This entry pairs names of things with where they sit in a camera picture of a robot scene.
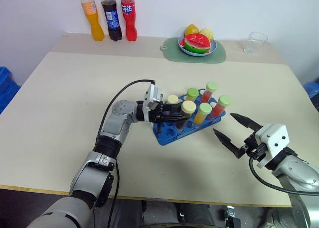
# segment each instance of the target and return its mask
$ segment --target green cap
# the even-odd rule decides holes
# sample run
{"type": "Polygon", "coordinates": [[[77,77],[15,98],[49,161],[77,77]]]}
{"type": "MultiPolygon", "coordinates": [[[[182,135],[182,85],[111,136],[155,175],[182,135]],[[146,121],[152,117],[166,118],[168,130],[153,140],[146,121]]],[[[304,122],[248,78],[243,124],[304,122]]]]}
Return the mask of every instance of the green cap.
{"type": "Polygon", "coordinates": [[[206,85],[206,89],[211,92],[215,92],[217,88],[218,88],[217,83],[213,81],[208,82],[206,85]]]}
{"type": "Polygon", "coordinates": [[[228,95],[222,95],[219,97],[218,103],[222,106],[228,106],[231,104],[231,99],[228,95]]]}
{"type": "Polygon", "coordinates": [[[201,103],[200,106],[198,107],[199,111],[201,114],[210,114],[210,112],[212,111],[212,107],[210,104],[208,103],[201,103]]]}
{"type": "Polygon", "coordinates": [[[181,110],[187,114],[192,114],[196,110],[196,104],[193,101],[186,100],[181,104],[181,110]]]}
{"type": "Polygon", "coordinates": [[[190,88],[187,90],[187,96],[190,96],[191,98],[197,98],[199,95],[199,92],[195,88],[190,88]]]}

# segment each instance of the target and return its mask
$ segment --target green placemat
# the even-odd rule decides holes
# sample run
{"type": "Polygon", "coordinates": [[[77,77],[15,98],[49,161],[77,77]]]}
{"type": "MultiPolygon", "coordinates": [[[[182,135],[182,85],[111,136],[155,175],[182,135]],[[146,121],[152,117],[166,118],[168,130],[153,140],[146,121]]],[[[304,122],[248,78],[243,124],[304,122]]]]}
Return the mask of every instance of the green placemat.
{"type": "Polygon", "coordinates": [[[167,60],[175,61],[175,62],[188,62],[188,63],[207,63],[207,64],[217,64],[224,62],[226,60],[226,51],[224,49],[224,46],[219,42],[217,43],[216,50],[207,56],[202,57],[196,57],[187,55],[184,53],[178,45],[178,38],[168,38],[163,46],[161,46],[160,49],[163,51],[164,57],[167,60]]]}

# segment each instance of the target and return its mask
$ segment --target bottle label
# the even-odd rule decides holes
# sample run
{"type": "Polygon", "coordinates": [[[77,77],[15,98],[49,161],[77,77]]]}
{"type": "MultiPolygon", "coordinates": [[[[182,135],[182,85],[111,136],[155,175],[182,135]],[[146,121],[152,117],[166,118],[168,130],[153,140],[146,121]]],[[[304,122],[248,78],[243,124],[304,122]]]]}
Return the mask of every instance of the bottle label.
{"type": "Polygon", "coordinates": [[[82,3],[82,7],[86,15],[93,15],[96,13],[96,6],[94,1],[82,3]]]}
{"type": "Polygon", "coordinates": [[[108,21],[108,27],[110,29],[116,29],[120,26],[119,17],[116,10],[105,11],[105,15],[108,21]]]}
{"type": "Polygon", "coordinates": [[[122,11],[123,14],[131,14],[132,12],[135,13],[135,2],[126,3],[122,1],[122,11]]]}

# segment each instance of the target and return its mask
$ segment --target blue test tube rack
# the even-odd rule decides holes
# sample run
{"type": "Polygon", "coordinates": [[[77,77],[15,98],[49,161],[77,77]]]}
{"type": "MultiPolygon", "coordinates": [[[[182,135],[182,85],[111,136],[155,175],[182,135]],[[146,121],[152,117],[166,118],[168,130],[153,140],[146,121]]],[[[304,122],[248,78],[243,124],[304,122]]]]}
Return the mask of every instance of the blue test tube rack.
{"type": "MultiPolygon", "coordinates": [[[[157,132],[158,125],[154,123],[153,132],[160,145],[164,146],[178,139],[181,139],[182,137],[185,137],[194,132],[200,131],[203,128],[206,128],[215,123],[218,123],[221,121],[221,117],[223,117],[226,114],[225,111],[223,111],[223,113],[219,117],[214,117],[212,114],[209,114],[207,115],[205,121],[202,124],[195,124],[194,118],[195,118],[195,115],[197,114],[198,106],[202,103],[202,101],[200,100],[202,95],[201,91],[204,92],[205,89],[200,89],[198,91],[199,91],[199,96],[195,100],[196,110],[192,114],[191,118],[187,121],[187,124],[185,125],[184,130],[182,132],[178,132],[175,130],[175,123],[164,122],[162,123],[162,126],[161,126],[161,132],[158,133],[157,132]]],[[[180,101],[179,104],[182,104],[185,101],[186,96],[187,95],[182,95],[178,97],[180,101]]],[[[210,98],[208,103],[217,103],[217,101],[214,98],[210,98]]]]}

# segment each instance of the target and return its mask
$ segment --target bottle cap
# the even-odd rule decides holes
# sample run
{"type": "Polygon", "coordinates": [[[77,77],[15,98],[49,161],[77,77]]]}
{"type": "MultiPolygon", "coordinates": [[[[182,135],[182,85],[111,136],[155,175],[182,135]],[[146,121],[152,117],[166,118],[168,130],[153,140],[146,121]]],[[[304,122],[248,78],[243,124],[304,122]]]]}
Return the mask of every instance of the bottle cap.
{"type": "Polygon", "coordinates": [[[192,114],[196,110],[196,104],[193,101],[186,100],[181,104],[181,110],[187,114],[192,114]]]}
{"type": "Polygon", "coordinates": [[[190,88],[187,90],[187,96],[190,96],[191,98],[197,98],[199,95],[199,92],[195,88],[190,88]]]}
{"type": "Polygon", "coordinates": [[[208,82],[206,85],[206,89],[211,92],[215,92],[217,88],[218,88],[217,83],[213,81],[208,82]]]}
{"type": "Polygon", "coordinates": [[[177,104],[178,103],[178,97],[176,95],[169,95],[167,98],[168,104],[177,104]]]}
{"type": "Polygon", "coordinates": [[[231,104],[231,99],[228,95],[222,95],[219,97],[218,103],[222,106],[228,106],[231,104]]]}
{"type": "Polygon", "coordinates": [[[198,109],[201,114],[207,115],[210,114],[213,108],[208,103],[201,103],[198,109]]]}

